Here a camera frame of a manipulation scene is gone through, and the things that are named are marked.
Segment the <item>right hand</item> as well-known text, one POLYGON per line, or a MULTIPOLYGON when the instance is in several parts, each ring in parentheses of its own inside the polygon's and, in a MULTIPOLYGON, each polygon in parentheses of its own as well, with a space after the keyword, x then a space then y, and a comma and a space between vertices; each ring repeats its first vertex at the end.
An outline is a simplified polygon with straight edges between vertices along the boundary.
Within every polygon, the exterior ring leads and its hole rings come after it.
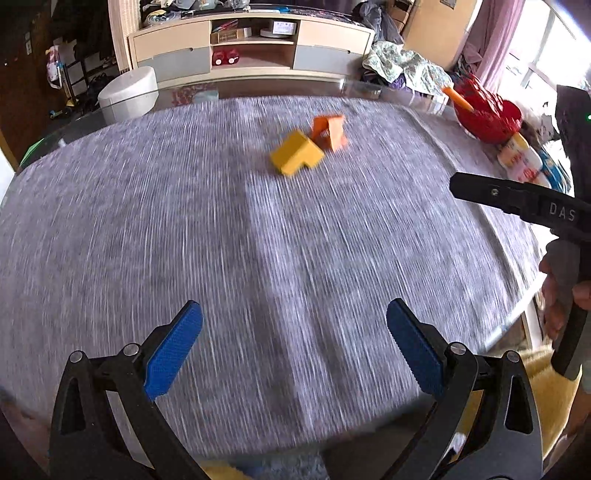
MULTIPOLYGON (((551 340, 555 341, 567 322, 568 314, 566 313, 564 305, 558 299, 560 284, 553 273, 549 254, 546 254, 542 258, 539 264, 539 270, 546 275, 546 279, 542 286, 542 294, 545 300, 545 333, 551 340)), ((576 305, 583 310, 589 311, 591 306, 590 293, 590 282, 584 281, 573 287, 572 298, 576 305)))

